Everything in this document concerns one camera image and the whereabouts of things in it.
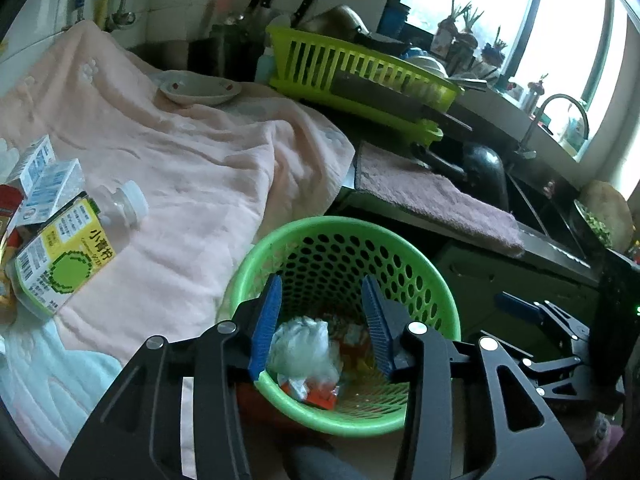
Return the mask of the lemon tea carton bottle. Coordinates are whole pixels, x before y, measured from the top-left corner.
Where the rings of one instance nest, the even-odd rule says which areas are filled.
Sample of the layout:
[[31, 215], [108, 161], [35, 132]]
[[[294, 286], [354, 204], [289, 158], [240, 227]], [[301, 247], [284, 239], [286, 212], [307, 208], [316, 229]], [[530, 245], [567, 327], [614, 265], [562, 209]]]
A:
[[18, 303], [40, 320], [53, 318], [129, 245], [148, 213], [148, 201], [133, 180], [114, 190], [99, 186], [80, 192], [8, 263]]

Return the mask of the white blue milk carton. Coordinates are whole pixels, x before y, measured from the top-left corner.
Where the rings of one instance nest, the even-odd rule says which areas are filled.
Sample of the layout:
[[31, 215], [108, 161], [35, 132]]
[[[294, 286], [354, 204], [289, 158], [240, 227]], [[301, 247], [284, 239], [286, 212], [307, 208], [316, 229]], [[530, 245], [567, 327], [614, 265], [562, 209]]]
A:
[[21, 154], [13, 170], [6, 178], [6, 185], [19, 190], [24, 197], [29, 196], [36, 182], [52, 162], [56, 161], [50, 136], [42, 136], [29, 145]]

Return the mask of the red pouch drink bottle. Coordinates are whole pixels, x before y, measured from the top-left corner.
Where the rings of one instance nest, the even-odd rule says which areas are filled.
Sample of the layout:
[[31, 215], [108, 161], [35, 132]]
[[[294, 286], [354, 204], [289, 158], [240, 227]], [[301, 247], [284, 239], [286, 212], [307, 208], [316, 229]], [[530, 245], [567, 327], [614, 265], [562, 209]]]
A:
[[10, 223], [23, 201], [24, 195], [11, 185], [0, 185], [0, 237], [4, 242], [10, 234]]

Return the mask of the green plastic trash basket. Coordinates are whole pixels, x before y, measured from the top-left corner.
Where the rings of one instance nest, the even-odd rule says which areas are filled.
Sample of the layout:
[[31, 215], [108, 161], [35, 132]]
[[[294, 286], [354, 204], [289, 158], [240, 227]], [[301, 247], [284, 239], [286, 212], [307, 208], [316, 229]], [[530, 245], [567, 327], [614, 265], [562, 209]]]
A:
[[247, 254], [228, 287], [229, 307], [257, 297], [272, 274], [282, 280], [279, 320], [306, 316], [328, 322], [345, 366], [334, 408], [291, 398], [269, 372], [256, 382], [256, 408], [337, 437], [401, 430], [408, 387], [391, 384], [376, 368], [364, 333], [361, 282], [374, 276], [383, 295], [402, 304], [410, 318], [458, 340], [454, 297], [431, 261], [401, 236], [373, 223], [332, 216], [298, 220], [273, 231]]

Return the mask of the black kettle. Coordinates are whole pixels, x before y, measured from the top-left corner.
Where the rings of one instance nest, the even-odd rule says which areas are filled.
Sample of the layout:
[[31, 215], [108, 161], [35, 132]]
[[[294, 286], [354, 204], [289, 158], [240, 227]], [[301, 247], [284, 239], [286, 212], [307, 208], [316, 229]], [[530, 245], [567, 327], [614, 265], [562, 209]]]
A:
[[509, 211], [506, 172], [499, 155], [485, 145], [463, 145], [463, 169], [470, 194], [483, 203]]

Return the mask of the mauve dish towel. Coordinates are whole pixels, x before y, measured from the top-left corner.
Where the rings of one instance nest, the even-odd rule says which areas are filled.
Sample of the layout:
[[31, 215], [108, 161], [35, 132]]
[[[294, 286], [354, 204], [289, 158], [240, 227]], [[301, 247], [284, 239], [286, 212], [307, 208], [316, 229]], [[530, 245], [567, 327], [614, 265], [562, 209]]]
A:
[[461, 192], [449, 179], [368, 142], [360, 144], [355, 166], [357, 190], [494, 252], [524, 254], [512, 214]]

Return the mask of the grey trouser leg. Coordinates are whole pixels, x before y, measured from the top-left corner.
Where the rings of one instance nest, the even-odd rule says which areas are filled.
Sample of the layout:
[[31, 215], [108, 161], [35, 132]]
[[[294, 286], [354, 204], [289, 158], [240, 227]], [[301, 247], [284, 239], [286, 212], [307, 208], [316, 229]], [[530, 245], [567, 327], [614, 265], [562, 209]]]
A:
[[304, 443], [283, 452], [283, 468], [296, 480], [366, 480], [367, 477], [341, 460], [330, 446]]

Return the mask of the chrome sink faucet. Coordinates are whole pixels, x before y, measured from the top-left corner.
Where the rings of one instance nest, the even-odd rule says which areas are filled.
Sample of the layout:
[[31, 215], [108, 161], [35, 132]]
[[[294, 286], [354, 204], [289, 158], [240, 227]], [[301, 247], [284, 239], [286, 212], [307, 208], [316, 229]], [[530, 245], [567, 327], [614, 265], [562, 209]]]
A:
[[528, 146], [534, 133], [544, 130], [571, 158], [580, 159], [590, 138], [590, 122], [585, 102], [565, 93], [552, 94], [536, 108], [523, 139], [515, 149], [515, 155], [531, 160], [537, 152]]

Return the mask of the pink towel table cover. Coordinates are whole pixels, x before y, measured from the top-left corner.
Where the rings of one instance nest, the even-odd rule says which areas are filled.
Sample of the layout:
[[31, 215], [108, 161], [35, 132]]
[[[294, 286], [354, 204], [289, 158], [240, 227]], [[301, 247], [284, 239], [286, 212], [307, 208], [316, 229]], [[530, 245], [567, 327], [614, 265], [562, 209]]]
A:
[[47, 136], [89, 188], [134, 181], [149, 204], [124, 250], [53, 318], [21, 311], [4, 335], [2, 400], [52, 469], [145, 339], [212, 326], [252, 245], [326, 212], [355, 154], [329, 119], [259, 84], [221, 107], [180, 107], [151, 73], [83, 22], [1, 99], [9, 144]]

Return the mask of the lime green dish rack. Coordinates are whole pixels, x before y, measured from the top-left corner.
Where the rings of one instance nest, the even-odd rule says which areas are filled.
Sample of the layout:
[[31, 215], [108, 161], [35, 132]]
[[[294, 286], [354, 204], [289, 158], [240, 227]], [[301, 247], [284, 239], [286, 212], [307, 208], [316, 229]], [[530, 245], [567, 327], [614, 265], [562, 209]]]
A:
[[270, 84], [302, 99], [391, 128], [424, 146], [472, 128], [449, 114], [462, 93], [453, 82], [358, 44], [271, 25], [276, 72]]

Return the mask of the white ceramic dish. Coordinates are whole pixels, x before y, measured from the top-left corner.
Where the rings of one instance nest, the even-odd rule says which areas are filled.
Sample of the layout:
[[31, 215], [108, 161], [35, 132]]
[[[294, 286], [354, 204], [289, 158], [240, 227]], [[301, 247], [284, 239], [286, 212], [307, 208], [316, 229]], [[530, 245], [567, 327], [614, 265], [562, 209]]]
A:
[[164, 70], [153, 76], [160, 92], [180, 105], [216, 106], [231, 101], [242, 91], [242, 84], [188, 70]]

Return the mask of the black knife block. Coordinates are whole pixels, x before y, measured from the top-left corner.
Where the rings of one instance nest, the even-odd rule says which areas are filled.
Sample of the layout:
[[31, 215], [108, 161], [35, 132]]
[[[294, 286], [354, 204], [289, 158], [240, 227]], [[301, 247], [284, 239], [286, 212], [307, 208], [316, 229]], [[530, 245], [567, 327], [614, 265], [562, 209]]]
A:
[[293, 12], [277, 10], [274, 0], [250, 0], [241, 13], [228, 13], [210, 26], [208, 36], [189, 44], [191, 72], [253, 81], [258, 60], [271, 47], [268, 27], [296, 28], [316, 0], [302, 0]]

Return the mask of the metal pot in rack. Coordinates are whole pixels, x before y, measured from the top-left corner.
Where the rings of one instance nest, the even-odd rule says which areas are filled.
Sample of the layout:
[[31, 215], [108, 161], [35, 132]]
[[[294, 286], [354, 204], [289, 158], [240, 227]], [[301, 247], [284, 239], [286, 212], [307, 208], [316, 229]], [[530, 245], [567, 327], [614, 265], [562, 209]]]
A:
[[370, 34], [366, 24], [350, 6], [341, 4], [320, 13], [299, 25], [303, 32], [311, 32], [338, 40], [354, 42], [358, 35]]

